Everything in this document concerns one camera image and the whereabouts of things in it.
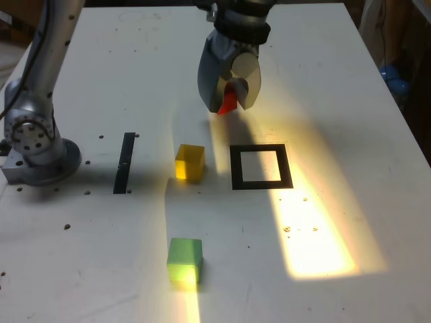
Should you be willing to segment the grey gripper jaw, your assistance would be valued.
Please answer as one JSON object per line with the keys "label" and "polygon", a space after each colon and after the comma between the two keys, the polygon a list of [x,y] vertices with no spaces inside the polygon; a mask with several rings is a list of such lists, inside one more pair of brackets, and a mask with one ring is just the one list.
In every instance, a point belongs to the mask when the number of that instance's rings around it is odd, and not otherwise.
{"label": "grey gripper jaw", "polygon": [[232,57],[225,61],[217,61],[205,53],[205,46],[198,68],[197,84],[199,95],[212,113],[218,113],[224,101],[227,81],[232,77]]}
{"label": "grey gripper jaw", "polygon": [[252,53],[239,54],[231,66],[231,84],[238,103],[246,110],[251,108],[261,89],[261,70],[258,57]]}

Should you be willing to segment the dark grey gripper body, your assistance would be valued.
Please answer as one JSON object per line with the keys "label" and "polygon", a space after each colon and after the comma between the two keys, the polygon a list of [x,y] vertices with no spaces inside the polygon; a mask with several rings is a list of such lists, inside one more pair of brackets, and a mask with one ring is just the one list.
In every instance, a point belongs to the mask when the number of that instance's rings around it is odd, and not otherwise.
{"label": "dark grey gripper body", "polygon": [[244,52],[249,52],[258,57],[259,46],[230,39],[217,30],[213,30],[205,41],[205,53],[214,57],[217,61],[225,61],[229,57],[235,58]]}

